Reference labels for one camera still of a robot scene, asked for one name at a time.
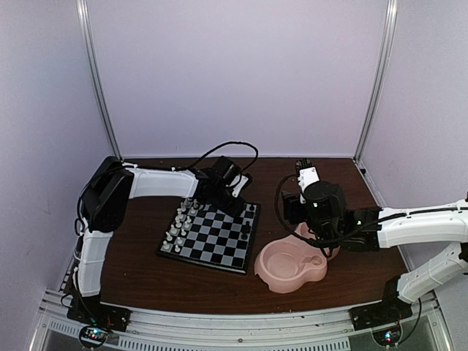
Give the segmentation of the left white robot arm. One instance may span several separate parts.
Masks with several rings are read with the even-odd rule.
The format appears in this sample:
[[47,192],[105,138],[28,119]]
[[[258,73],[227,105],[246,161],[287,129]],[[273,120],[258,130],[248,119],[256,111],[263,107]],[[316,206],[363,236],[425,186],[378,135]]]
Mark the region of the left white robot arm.
[[233,160],[221,156],[203,169],[187,167],[140,167],[107,157],[78,198],[75,232],[78,264],[73,286],[82,296],[77,313],[90,325],[105,318],[105,308],[93,297],[101,292],[101,275],[110,239],[124,221],[129,200],[136,197],[177,197],[181,213],[207,203],[216,210],[237,216],[245,203],[241,192],[252,177]]

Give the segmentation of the black and white chessboard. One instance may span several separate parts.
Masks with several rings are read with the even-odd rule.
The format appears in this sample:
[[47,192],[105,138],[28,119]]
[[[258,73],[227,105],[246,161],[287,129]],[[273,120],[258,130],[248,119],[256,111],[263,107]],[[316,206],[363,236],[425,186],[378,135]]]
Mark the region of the black and white chessboard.
[[[250,205],[255,206],[254,211],[249,210]],[[207,203],[194,206],[196,212],[189,214],[191,206],[193,206],[193,202],[191,205],[186,205],[186,211],[183,212],[184,217],[180,222],[176,221],[178,214],[176,210],[171,223],[164,231],[156,254],[160,257],[222,271],[247,273],[260,216],[260,204],[245,203],[242,212],[237,217],[228,216]],[[188,216],[192,222],[185,225],[184,222]],[[241,229],[246,220],[251,222],[252,230],[248,234],[248,238],[242,240]],[[171,224],[175,225],[178,232],[176,235],[172,235],[172,241],[168,242],[170,250],[165,251],[162,246],[163,242],[166,241],[165,233],[169,231]],[[185,237],[181,236],[182,228],[187,231]],[[174,252],[175,245],[178,245],[176,243],[177,237],[183,238],[183,243],[179,245],[181,247],[179,253]]]

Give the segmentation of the black king chess piece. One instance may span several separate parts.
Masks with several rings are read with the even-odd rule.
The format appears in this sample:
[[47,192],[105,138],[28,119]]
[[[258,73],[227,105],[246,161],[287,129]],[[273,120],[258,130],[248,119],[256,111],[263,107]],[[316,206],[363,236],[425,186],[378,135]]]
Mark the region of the black king chess piece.
[[248,238],[248,234],[249,234],[249,228],[246,226],[243,226],[241,229],[241,239],[246,240]]

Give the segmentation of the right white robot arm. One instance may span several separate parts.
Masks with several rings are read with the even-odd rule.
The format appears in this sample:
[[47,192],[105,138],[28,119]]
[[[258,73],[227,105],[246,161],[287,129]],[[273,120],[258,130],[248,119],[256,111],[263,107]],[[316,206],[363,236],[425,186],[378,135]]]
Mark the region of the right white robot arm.
[[447,242],[448,247],[427,263],[388,281],[375,306],[380,322],[391,322],[403,308],[467,272],[467,200],[425,208],[362,208],[349,210],[337,184],[317,181],[300,185],[298,194],[276,192],[282,225],[305,223],[312,238],[305,243],[325,255],[341,247],[351,252],[375,252],[394,246]]

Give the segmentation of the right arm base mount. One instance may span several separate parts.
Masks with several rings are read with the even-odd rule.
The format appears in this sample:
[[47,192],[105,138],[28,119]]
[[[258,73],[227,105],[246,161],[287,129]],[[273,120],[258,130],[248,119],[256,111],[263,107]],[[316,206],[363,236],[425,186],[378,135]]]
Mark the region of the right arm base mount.
[[412,316],[412,307],[407,304],[373,303],[351,308],[350,318],[355,331],[396,324]]

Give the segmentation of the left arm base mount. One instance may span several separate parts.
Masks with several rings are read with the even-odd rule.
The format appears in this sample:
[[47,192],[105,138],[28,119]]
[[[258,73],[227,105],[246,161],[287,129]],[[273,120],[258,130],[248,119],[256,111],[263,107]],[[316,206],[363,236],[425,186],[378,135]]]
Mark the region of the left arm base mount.
[[109,331],[125,332],[130,314],[129,309],[121,307],[99,305],[96,309],[92,309],[79,304],[68,309],[67,318]]

